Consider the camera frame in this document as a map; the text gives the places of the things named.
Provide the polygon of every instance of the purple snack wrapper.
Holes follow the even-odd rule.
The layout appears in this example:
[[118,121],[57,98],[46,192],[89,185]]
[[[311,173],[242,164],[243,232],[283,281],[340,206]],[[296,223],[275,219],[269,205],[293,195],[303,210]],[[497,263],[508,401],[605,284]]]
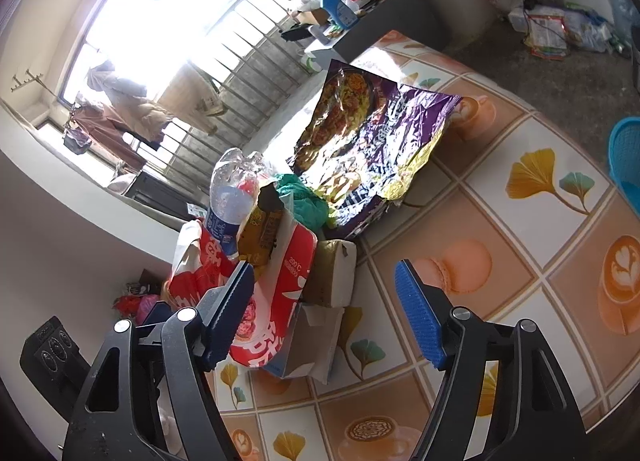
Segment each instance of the purple snack wrapper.
[[329,203],[327,238],[354,237],[406,194],[461,99],[331,62],[289,163]]

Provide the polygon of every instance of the metal railing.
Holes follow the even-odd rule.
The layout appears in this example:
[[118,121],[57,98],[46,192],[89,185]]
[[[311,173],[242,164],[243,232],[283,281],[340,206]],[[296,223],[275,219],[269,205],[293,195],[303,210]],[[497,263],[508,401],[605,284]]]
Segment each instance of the metal railing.
[[206,51],[194,58],[219,89],[225,105],[212,117],[214,134],[174,120],[157,152],[138,152],[156,173],[189,192],[208,192],[215,162],[228,148],[242,147],[298,89],[311,72],[300,58],[305,47],[285,42],[279,30],[293,25],[287,0],[234,0],[207,29]]

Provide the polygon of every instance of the concrete floor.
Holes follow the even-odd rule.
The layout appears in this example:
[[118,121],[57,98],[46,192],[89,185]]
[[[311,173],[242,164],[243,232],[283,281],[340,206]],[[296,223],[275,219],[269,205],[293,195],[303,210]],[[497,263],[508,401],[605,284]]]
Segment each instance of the concrete floor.
[[497,22],[471,45],[445,52],[536,107],[607,171],[611,129],[640,115],[631,60],[580,50],[561,62],[543,60],[529,54],[522,38],[508,22]]

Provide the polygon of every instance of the blue plastic basket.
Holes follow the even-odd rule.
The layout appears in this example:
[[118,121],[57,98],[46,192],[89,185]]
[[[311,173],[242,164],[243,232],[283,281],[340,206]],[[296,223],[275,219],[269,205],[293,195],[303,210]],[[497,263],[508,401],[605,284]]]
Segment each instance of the blue plastic basket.
[[609,170],[640,216],[640,118],[619,121],[609,137]]

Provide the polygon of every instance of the teal ginkgo leaf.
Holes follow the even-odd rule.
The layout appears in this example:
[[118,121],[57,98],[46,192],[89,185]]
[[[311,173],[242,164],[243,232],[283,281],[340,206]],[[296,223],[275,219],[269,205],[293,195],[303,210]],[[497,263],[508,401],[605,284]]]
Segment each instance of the teal ginkgo leaf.
[[246,401],[244,391],[240,387],[234,387],[234,396],[236,397],[236,401],[238,403],[240,403],[241,401]]
[[366,338],[358,340],[351,344],[351,352],[360,362],[360,376],[364,377],[364,368],[373,362],[379,362],[382,360],[386,353],[382,348],[373,340],[367,340]]
[[429,78],[420,82],[418,87],[424,87],[425,89],[431,89],[440,81],[440,78]]
[[561,189],[577,196],[585,210],[584,198],[595,184],[593,179],[581,172],[570,172],[560,180]]

